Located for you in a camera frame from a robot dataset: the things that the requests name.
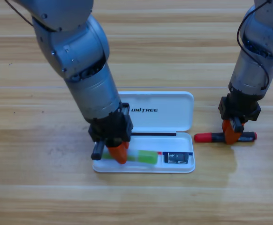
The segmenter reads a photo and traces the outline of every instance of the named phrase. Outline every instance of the case lid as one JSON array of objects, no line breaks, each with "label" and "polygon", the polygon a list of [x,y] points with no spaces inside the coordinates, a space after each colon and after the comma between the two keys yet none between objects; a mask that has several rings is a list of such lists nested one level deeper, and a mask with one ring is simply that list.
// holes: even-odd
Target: case lid
[{"label": "case lid", "polygon": [[186,91],[119,91],[129,103],[133,132],[187,131],[192,126],[194,97]]}]

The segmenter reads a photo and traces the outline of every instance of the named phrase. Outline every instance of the wooden table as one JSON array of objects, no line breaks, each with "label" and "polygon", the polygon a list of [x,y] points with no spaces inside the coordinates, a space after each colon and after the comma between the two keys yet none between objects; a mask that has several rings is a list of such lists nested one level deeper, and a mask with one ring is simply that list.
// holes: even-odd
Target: wooden table
[{"label": "wooden table", "polygon": [[[194,135],[221,131],[252,3],[96,0],[93,12],[119,89],[191,92]],[[0,0],[0,225],[273,225],[273,83],[260,105],[246,125],[258,140],[194,144],[191,174],[95,173],[88,124],[32,27]]]}]

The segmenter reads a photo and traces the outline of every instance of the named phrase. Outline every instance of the green object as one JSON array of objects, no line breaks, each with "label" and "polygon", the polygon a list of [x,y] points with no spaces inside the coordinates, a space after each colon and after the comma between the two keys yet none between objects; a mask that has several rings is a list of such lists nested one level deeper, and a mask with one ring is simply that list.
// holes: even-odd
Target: green object
[{"label": "green object", "polygon": [[[156,151],[145,151],[145,150],[128,150],[127,161],[129,162],[140,162],[155,165],[158,160],[158,153]],[[103,159],[113,159],[108,151],[103,152]]]}]

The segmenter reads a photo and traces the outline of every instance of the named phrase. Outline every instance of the marker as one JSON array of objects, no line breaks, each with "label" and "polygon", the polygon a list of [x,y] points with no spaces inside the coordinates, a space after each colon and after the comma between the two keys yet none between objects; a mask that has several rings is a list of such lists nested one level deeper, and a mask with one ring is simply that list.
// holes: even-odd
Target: marker
[{"label": "marker", "polygon": [[[108,151],[103,152],[102,158],[114,160],[114,158],[111,156],[111,154]],[[155,165],[157,164],[157,161],[158,161],[158,152],[146,151],[146,150],[128,150],[127,161]]]},{"label": "marker", "polygon": [[[258,135],[255,132],[243,132],[238,142],[254,142]],[[225,143],[224,133],[196,134],[194,141],[197,143]]]}]

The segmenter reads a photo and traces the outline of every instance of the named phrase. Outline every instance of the white case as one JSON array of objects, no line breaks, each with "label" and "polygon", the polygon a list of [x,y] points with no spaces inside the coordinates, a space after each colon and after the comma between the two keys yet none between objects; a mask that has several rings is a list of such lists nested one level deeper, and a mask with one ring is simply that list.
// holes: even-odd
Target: white case
[{"label": "white case", "polygon": [[175,136],[131,136],[129,150],[188,152],[187,164],[168,164],[159,155],[155,165],[139,162],[118,164],[115,160],[93,161],[100,173],[189,173],[195,169],[192,137],[184,133],[192,125],[194,98],[186,91],[119,91],[130,105],[133,133],[174,133]]}]

